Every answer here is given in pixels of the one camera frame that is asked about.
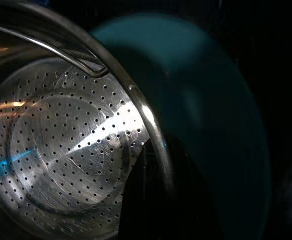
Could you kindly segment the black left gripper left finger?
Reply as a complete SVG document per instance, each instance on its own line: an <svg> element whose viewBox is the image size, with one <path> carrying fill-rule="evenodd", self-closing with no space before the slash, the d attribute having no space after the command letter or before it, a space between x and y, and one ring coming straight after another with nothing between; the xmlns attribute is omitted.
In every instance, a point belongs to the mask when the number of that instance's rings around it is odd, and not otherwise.
<svg viewBox="0 0 292 240"><path fill-rule="evenodd" d="M170 206L153 146L147 141L125 184L118 239L170 240Z"/></svg>

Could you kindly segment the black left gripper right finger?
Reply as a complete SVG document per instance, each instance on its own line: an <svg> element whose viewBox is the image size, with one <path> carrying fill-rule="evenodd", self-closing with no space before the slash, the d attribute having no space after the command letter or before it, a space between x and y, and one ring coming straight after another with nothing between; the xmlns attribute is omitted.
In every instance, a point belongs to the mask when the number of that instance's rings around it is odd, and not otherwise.
<svg viewBox="0 0 292 240"><path fill-rule="evenodd" d="M171 134L167 144L173 162L176 196L172 219L178 240L214 240L216 217L205 181L184 145Z"/></svg>

